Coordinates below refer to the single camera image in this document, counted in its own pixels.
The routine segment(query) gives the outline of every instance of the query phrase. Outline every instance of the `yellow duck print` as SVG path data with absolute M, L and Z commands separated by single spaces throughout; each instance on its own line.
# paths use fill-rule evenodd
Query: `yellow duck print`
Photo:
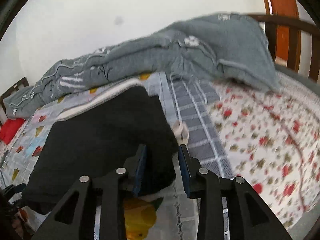
M 128 240 L 142 240 L 156 223 L 156 211 L 163 198 L 146 202 L 138 198 L 124 199 L 124 221 Z

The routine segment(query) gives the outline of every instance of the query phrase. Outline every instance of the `black garment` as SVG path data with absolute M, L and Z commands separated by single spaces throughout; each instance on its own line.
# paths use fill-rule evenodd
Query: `black garment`
M 158 97 L 133 87 L 83 114 L 55 123 L 22 192 L 36 212 L 52 210 L 83 175 L 101 177 L 122 167 L 143 143 L 151 151 L 144 194 L 169 186 L 175 179 L 172 154 L 178 145 Z

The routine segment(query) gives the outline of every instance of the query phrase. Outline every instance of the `gray blanket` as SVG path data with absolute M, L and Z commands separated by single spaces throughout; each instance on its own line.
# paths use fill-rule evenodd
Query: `gray blanket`
M 141 73 L 164 71 L 194 79 L 233 78 L 261 90 L 277 90 L 268 41 L 258 22 L 214 14 L 175 22 L 148 37 L 104 47 L 54 64 L 35 86 L 4 100 L 9 118 L 28 118 L 63 95 Z

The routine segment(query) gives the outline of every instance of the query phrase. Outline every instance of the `silver screw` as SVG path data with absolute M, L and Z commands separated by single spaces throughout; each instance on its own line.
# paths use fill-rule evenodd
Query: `silver screw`
M 116 169 L 116 173 L 118 173 L 118 174 L 124 174 L 124 173 L 126 173 L 126 169 L 125 168 L 118 168 L 118 169 Z
M 242 184 L 242 183 L 244 183 L 244 178 L 242 178 L 242 177 L 236 177 L 236 182 Z
M 88 182 L 89 181 L 89 177 L 87 175 L 81 176 L 79 181 L 80 182 Z
M 208 170 L 206 168 L 200 168 L 199 169 L 199 173 L 201 174 L 207 174 L 208 173 Z

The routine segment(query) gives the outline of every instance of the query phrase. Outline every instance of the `red cloth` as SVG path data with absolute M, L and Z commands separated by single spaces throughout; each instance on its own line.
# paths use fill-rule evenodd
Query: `red cloth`
M 0 140 L 4 141 L 5 144 L 9 144 L 24 122 L 25 120 L 22 118 L 8 119 L 0 129 Z

